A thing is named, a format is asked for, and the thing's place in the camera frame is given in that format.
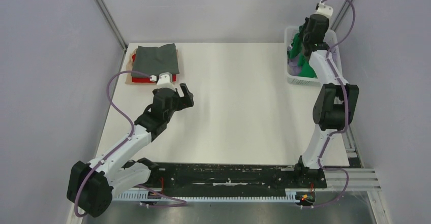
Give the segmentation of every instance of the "cable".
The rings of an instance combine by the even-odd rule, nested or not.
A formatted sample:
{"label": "cable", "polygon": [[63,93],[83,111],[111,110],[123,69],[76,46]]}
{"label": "cable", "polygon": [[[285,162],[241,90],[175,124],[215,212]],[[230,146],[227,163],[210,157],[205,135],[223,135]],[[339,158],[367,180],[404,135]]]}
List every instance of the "cable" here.
{"label": "cable", "polygon": [[78,192],[76,193],[76,198],[75,198],[75,205],[74,205],[74,211],[75,211],[75,215],[77,217],[84,217],[85,215],[87,215],[87,213],[83,213],[80,214],[78,212],[78,201],[79,201],[79,197],[81,197],[81,193],[82,190],[84,189],[85,184],[87,183],[88,179],[90,178],[90,176],[96,171],[96,169],[102,165],[102,161],[106,161],[107,158],[109,158],[112,154],[114,154],[119,148],[121,148],[127,141],[129,141],[129,138],[133,135],[133,133],[135,132],[135,125],[133,124],[133,121],[130,119],[130,117],[128,117],[123,111],[121,111],[112,101],[111,96],[109,95],[109,87],[111,86],[112,81],[118,77],[121,74],[124,73],[136,73],[145,77],[149,77],[149,75],[142,73],[142,72],[137,72],[137,71],[122,71],[119,72],[117,74],[115,74],[114,76],[111,77],[111,79],[109,79],[108,84],[106,85],[106,96],[108,97],[109,100],[109,104],[116,110],[118,111],[125,119],[127,119],[127,121],[130,123],[131,126],[131,130],[129,135],[121,142],[119,143],[115,148],[113,148],[110,152],[108,152],[99,162],[97,162],[97,164],[90,170],[90,172],[85,176],[84,180],[82,181],[81,185],[79,186]]}
{"label": "cable", "polygon": [[344,117],[344,128],[341,131],[335,131],[335,132],[332,132],[332,133],[330,133],[328,135],[328,138],[326,139],[325,144],[323,145],[322,151],[320,152],[320,155],[319,155],[319,157],[317,159],[317,162],[319,164],[319,167],[322,168],[325,171],[343,171],[346,174],[346,184],[344,185],[343,190],[340,192],[340,194],[335,199],[333,199],[333,200],[331,200],[329,202],[323,203],[323,204],[318,204],[318,205],[313,205],[313,206],[301,206],[302,208],[306,208],[306,209],[313,209],[313,208],[317,208],[317,207],[324,207],[324,206],[327,206],[329,204],[332,204],[333,202],[338,201],[344,195],[344,193],[346,192],[347,186],[349,185],[349,173],[345,169],[342,169],[342,168],[339,168],[339,169],[325,168],[325,167],[322,166],[322,163],[320,162],[321,158],[323,157],[323,154],[325,153],[326,147],[328,146],[328,143],[331,140],[331,137],[334,134],[342,134],[342,133],[346,132],[347,131],[347,127],[349,126],[349,102],[348,102],[348,99],[347,99],[347,91],[346,91],[346,88],[345,88],[345,86],[344,86],[341,78],[340,78],[340,75],[337,73],[335,67],[330,62],[330,59],[329,59],[329,54],[332,51],[332,49],[334,49],[339,44],[341,44],[341,42],[343,42],[347,38],[347,36],[349,36],[350,32],[353,29],[353,25],[355,24],[355,20],[356,20],[355,7],[353,6],[353,3],[350,0],[345,0],[345,1],[352,8],[352,12],[353,12],[352,24],[350,25],[350,29],[347,32],[346,36],[344,36],[344,38],[342,38],[338,43],[332,45],[328,49],[328,51],[326,52],[326,61],[328,62],[329,66],[331,67],[331,70],[334,73],[334,75],[335,75],[338,83],[340,84],[341,90],[343,91],[343,97],[344,97],[344,115],[345,115],[345,117]]}
{"label": "cable", "polygon": [[140,185],[136,185],[136,187],[143,188],[143,189],[145,189],[145,190],[147,190],[147,191],[149,191],[149,192],[151,192],[151,193],[153,193],[153,194],[155,194],[155,195],[158,195],[158,196],[160,196],[160,197],[162,197],[162,198],[169,199],[169,200],[173,200],[173,201],[181,202],[180,204],[171,204],[171,205],[147,205],[149,208],[180,207],[180,206],[185,206],[185,205],[187,204],[187,201],[185,201],[185,200],[180,200],[180,199],[177,199],[177,198],[174,198],[174,197],[166,196],[166,195],[161,194],[161,193],[159,193],[159,192],[157,192],[157,191],[154,191],[154,190],[152,190],[151,188],[146,187],[146,186],[144,186],[144,185],[142,185],[142,184],[140,184]]}

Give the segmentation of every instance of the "white tabletop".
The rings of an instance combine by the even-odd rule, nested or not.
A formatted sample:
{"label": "white tabletop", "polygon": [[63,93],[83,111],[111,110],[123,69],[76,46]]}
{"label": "white tabletop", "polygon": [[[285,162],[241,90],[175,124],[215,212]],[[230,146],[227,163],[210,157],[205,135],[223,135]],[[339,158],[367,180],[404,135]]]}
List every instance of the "white tabletop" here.
{"label": "white tabletop", "polygon": [[[138,46],[164,43],[131,43]],[[180,74],[194,94],[194,107],[175,112],[167,129],[133,159],[155,162],[294,165],[313,134],[312,108],[318,87],[291,85],[283,71],[283,43],[176,43]],[[114,103],[135,120],[152,103],[155,85],[125,84],[121,75]],[[100,140],[105,152],[130,125],[112,107]],[[341,136],[325,163],[348,166]]]}

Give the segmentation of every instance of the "white basket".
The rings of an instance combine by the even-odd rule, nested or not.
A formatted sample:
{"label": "white basket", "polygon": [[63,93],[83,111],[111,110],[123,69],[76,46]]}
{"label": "white basket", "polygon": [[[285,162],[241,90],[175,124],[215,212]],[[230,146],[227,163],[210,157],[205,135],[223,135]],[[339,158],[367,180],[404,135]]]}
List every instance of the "white basket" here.
{"label": "white basket", "polygon": [[[299,32],[299,26],[289,26],[284,31],[284,66],[285,66],[285,73],[287,76],[287,81],[291,84],[299,84],[299,85],[311,85],[311,86],[320,86],[319,80],[317,78],[306,78],[306,77],[299,77],[291,75],[292,73],[291,68],[287,65],[287,47],[290,46],[290,44],[293,41],[293,38],[295,37],[295,34]],[[337,38],[336,34],[332,30],[328,30],[325,34],[325,38],[323,39],[324,42],[326,42],[330,47],[334,44],[336,44]],[[343,71],[341,70],[341,59],[340,59],[340,52],[338,50],[338,46],[332,50],[332,59],[334,60],[334,63],[336,67],[338,68],[340,75],[343,74]]]}

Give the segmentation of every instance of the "white wall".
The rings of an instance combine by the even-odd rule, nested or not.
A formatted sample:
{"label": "white wall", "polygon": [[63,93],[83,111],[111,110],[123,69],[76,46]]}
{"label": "white wall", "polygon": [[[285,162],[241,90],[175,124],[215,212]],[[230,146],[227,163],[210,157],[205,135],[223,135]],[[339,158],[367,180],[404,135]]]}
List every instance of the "white wall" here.
{"label": "white wall", "polygon": [[344,75],[360,89],[353,126],[362,157],[376,168],[395,223],[431,219],[430,3],[355,0],[356,24],[340,46]]}
{"label": "white wall", "polygon": [[126,42],[282,42],[319,0],[104,1]]}
{"label": "white wall", "polygon": [[122,51],[93,0],[0,3],[0,223],[65,223]]}

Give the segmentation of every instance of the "white robotic arm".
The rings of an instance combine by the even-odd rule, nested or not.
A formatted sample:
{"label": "white robotic arm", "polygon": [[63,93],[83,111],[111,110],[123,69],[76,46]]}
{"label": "white robotic arm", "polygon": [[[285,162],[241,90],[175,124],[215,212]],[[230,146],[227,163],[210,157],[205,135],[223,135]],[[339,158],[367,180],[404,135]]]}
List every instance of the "white robotic arm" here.
{"label": "white robotic arm", "polygon": [[172,84],[171,74],[161,74],[157,86],[153,91],[153,103],[136,119],[135,130],[130,137],[126,134],[105,153],[87,164],[79,161],[72,167],[67,192],[67,198],[72,202],[75,202],[84,178],[93,171],[78,203],[93,217],[102,214],[113,197],[148,180],[154,163],[146,158],[131,166],[126,167],[126,163],[166,129],[175,111],[194,105],[193,94],[185,83],[180,84],[184,96],[179,96]]}
{"label": "white robotic arm", "polygon": [[324,166],[323,153],[335,132],[344,129],[345,107],[341,84],[345,87],[348,96],[349,124],[353,119],[356,101],[359,94],[358,86],[351,85],[344,79],[337,69],[329,53],[329,46],[323,41],[329,27],[329,19],[332,8],[323,3],[318,3],[315,14],[305,19],[298,35],[301,44],[301,55],[306,58],[313,68],[317,79],[322,85],[319,96],[313,108],[313,120],[315,128],[309,146],[300,157],[295,169],[300,176],[320,179],[323,176],[321,166]]}

